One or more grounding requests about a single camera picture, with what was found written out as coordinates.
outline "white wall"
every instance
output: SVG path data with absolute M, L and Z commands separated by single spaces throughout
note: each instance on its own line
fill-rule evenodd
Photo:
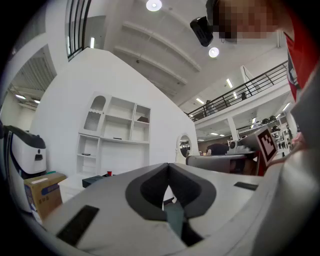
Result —
M 198 154 L 194 123 L 168 97 L 112 53 L 87 48 L 54 78 L 31 125 L 30 131 L 47 146 L 48 171 L 76 173 L 78 131 L 95 91 L 151 108 L 151 165 L 175 162 L 177 139 L 184 133 L 193 142 L 193 154 Z
M 35 111 L 19 105 L 17 98 L 8 92 L 1 109 L 0 119 L 5 126 L 15 126 L 22 130 L 29 130 Z
M 34 116 L 35 116 L 34 110 L 21 106 L 21 112 L 20 112 L 20 116 L 18 118 L 16 126 L 25 131 L 30 130 Z

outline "balcony railing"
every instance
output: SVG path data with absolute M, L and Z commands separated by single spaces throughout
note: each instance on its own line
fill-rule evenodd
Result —
M 66 50 L 70 61 L 85 49 L 86 24 L 91 0 L 68 0 L 66 9 Z
M 253 95 L 256 95 L 287 79 L 288 61 L 285 61 L 267 72 L 258 75 L 254 79 L 228 91 L 227 93 L 211 100 L 198 107 L 194 111 L 187 113 L 192 121 L 198 121 L 221 110 L 240 103 Z

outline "white shelving unit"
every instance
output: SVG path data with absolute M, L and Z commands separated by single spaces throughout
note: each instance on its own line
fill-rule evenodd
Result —
M 98 144 L 100 138 L 90 135 L 79 134 L 77 158 L 76 158 L 76 172 L 85 174 L 97 173 L 97 154 Z
M 149 107 L 95 92 L 79 129 L 77 173 L 120 174 L 147 166 L 150 121 Z

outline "cardboard box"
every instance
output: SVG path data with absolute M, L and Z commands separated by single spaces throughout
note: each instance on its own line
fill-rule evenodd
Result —
M 24 189 L 31 212 L 40 224 L 62 204 L 58 183 L 66 178 L 64 174 L 55 172 L 24 180 Z

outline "round mirror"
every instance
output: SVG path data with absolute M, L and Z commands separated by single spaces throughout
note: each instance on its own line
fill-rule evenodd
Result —
M 177 142 L 176 142 L 176 162 L 185 164 L 186 158 L 190 155 L 192 152 L 192 144 L 189 139 L 189 136 L 187 134 L 183 134 L 179 136 Z

